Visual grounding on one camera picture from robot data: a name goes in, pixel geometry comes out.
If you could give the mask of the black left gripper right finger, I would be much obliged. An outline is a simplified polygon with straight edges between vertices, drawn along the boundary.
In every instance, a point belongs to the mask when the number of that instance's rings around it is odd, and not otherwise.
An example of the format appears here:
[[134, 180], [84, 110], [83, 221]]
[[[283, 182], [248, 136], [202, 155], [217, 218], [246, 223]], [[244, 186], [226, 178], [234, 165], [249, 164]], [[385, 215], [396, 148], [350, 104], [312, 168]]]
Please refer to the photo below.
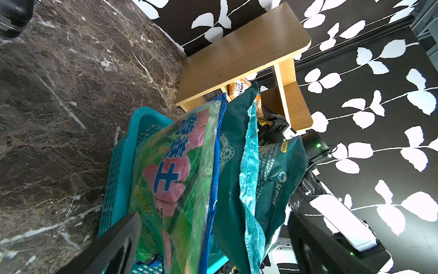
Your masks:
[[288, 232], [302, 274], [373, 274], [356, 257], [301, 214], [291, 212]]

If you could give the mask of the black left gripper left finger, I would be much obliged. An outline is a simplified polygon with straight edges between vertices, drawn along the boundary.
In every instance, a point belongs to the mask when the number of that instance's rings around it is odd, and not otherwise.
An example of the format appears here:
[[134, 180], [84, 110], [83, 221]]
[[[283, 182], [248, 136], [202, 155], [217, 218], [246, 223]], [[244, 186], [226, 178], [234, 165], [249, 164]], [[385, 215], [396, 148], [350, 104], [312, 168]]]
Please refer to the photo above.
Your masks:
[[59, 274], [129, 274], [141, 232], [140, 215], [120, 219], [76, 258], [58, 270]]

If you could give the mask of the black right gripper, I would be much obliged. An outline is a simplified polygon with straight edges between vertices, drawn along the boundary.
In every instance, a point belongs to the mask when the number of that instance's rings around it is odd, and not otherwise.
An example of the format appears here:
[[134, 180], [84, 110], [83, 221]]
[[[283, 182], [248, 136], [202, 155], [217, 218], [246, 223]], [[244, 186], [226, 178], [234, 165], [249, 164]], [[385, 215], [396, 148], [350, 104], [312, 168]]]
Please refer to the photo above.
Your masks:
[[283, 115], [272, 113], [267, 107], [262, 106], [263, 119], [258, 121], [259, 144], [272, 144], [283, 142], [284, 131], [290, 127]]

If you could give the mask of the dark green fertilizer bag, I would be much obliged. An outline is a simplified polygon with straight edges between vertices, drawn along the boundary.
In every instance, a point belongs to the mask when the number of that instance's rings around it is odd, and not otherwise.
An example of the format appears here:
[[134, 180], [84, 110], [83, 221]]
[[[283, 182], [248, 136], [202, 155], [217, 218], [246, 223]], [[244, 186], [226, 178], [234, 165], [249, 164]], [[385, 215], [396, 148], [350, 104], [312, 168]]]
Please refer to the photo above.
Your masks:
[[308, 161], [301, 137], [261, 146], [259, 160], [255, 218], [262, 227], [268, 250], [285, 222], [290, 196], [300, 185]]

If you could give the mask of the orange white fertilizer packet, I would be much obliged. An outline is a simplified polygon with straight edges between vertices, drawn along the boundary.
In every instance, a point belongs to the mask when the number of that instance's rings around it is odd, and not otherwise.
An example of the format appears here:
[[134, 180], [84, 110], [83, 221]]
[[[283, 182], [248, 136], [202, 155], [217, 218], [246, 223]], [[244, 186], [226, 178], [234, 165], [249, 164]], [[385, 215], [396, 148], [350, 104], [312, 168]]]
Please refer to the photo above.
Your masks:
[[[230, 96], [231, 100], [234, 100], [238, 96], [243, 94], [248, 88], [250, 88], [251, 85], [252, 84], [246, 78], [233, 82], [228, 86], [229, 87], [228, 95]], [[257, 117], [258, 119], [263, 119], [262, 100], [261, 100], [260, 92], [256, 96], [255, 101], [257, 105], [256, 107]]]

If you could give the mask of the teal orange fertilizer bag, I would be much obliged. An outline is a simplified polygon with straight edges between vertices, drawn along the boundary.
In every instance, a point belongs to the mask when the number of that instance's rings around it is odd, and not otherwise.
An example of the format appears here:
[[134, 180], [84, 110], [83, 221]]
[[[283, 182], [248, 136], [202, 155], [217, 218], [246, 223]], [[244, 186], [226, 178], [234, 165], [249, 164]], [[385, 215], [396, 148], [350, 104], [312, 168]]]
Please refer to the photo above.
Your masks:
[[213, 236], [241, 274], [257, 274], [266, 237], [255, 218], [260, 166], [257, 84], [227, 104], [220, 130], [217, 212]]

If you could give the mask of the green pink soil bag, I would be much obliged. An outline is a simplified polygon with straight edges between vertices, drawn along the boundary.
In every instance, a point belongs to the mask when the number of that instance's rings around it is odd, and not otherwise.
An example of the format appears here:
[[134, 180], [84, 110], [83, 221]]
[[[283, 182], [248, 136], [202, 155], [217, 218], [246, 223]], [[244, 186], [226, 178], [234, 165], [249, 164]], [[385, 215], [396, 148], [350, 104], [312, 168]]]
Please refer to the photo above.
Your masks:
[[137, 146], [129, 205], [141, 220], [136, 260], [161, 256], [166, 274], [206, 273], [226, 108], [219, 95]]

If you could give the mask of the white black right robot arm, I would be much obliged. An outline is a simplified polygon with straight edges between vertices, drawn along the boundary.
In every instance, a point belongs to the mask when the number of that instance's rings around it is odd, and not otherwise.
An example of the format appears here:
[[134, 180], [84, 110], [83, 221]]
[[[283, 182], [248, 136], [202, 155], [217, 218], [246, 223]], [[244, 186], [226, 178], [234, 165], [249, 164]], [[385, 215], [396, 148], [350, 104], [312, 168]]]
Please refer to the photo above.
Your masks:
[[[393, 266], [390, 253], [373, 229], [359, 219], [314, 174], [316, 165], [336, 149], [318, 133], [302, 135], [308, 167], [297, 188], [297, 204], [286, 209], [288, 237], [275, 240], [261, 264], [262, 274], [385, 274]], [[299, 213], [308, 205], [335, 228], [328, 235]]]

